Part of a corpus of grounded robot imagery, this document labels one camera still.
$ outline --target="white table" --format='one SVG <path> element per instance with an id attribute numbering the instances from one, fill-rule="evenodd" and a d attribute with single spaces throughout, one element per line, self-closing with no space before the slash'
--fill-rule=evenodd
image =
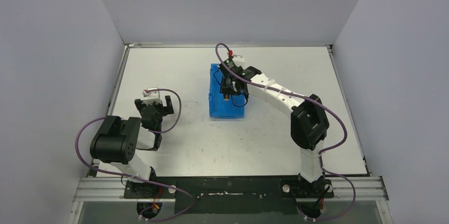
<path id="1" fill-rule="evenodd" d="M 222 57 L 226 52 L 220 49 Z M 326 169 L 341 174 L 366 174 L 363 155 L 326 47 L 232 48 L 243 55 L 246 66 L 260 69 L 286 88 L 304 95 L 316 94 L 335 111 L 348 128 L 348 139 L 324 153 Z M 145 88 L 176 91 L 182 99 L 178 125 L 163 134 L 160 149 L 137 150 L 137 155 L 158 176 L 249 176 L 296 175 L 300 151 L 290 137 L 290 118 L 267 103 L 249 99 L 245 117 L 238 120 L 209 118 L 210 64 L 218 63 L 214 48 L 131 48 L 126 61 L 113 115 L 138 117 L 134 100 Z M 178 111 L 172 95 L 174 115 L 164 117 L 169 128 Z M 328 115 L 330 128 L 325 147 L 343 136 L 337 121 Z M 117 171 L 109 164 L 100 168 Z"/>

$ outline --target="blue tray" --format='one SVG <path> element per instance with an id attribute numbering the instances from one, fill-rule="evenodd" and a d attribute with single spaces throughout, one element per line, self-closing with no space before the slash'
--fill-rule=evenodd
<path id="1" fill-rule="evenodd" d="M 217 83 L 221 82 L 221 78 L 223 77 L 220 69 L 218 69 L 218 64 L 211 64 L 210 70 L 210 88 L 209 88 L 209 116 L 212 118 L 243 118 L 245 116 L 245 107 L 236 107 L 232 104 L 232 100 L 234 104 L 237 106 L 242 106 L 245 104 L 245 97 L 242 95 L 233 96 L 232 99 L 225 101 L 223 98 L 223 94 L 220 93 L 220 85 Z"/>

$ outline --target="gray wall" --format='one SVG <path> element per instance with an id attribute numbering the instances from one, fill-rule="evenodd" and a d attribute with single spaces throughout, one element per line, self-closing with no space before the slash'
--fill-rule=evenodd
<path id="1" fill-rule="evenodd" d="M 1 223 L 67 221 L 122 52 L 101 0 L 0 0 Z"/>
<path id="2" fill-rule="evenodd" d="M 103 0 L 125 42 L 331 44 L 357 0 Z"/>
<path id="3" fill-rule="evenodd" d="M 335 60 L 395 223 L 448 223 L 449 0 L 359 0 Z"/>

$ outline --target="blue bin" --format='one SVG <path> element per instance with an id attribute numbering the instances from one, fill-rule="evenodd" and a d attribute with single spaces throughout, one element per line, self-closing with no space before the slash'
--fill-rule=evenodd
<path id="1" fill-rule="evenodd" d="M 232 99 L 225 101 L 223 94 L 220 93 L 220 84 L 223 74 L 218 68 L 218 64 L 211 64 L 210 70 L 210 87 L 209 87 L 209 116 L 212 118 L 243 118 L 245 116 L 245 107 L 243 106 L 246 102 L 245 96 L 243 94 L 239 96 L 233 96 Z"/>

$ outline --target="blue plastic box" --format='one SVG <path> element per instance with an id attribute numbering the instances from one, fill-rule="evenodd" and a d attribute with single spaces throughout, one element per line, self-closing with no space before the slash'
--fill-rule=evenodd
<path id="1" fill-rule="evenodd" d="M 212 118 L 243 118 L 245 116 L 245 96 L 233 96 L 232 99 L 225 101 L 223 94 L 220 93 L 220 84 L 223 74 L 218 68 L 218 64 L 211 64 L 210 70 L 210 88 L 209 88 L 209 116 Z"/>

